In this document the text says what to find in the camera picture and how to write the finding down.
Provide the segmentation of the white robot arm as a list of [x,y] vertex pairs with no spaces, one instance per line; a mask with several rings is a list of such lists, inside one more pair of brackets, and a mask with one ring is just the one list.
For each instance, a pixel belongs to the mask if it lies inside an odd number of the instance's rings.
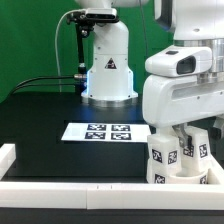
[[[93,28],[93,64],[87,103],[103,105],[136,98],[128,67],[128,31],[115,20],[126,0],[77,0],[81,20]],[[154,0],[154,18],[173,34],[173,44],[145,58],[144,120],[171,128],[187,140],[184,125],[213,117],[213,137],[224,137],[224,0]]]

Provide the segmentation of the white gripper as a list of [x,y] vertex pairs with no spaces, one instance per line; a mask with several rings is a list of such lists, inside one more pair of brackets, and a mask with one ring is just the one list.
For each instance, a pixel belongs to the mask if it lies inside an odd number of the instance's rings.
[[212,127],[213,138],[220,140],[224,138],[224,80],[199,84],[196,76],[150,75],[143,87],[142,112],[144,120],[156,128],[173,126],[182,148],[188,147],[182,123],[220,115]]

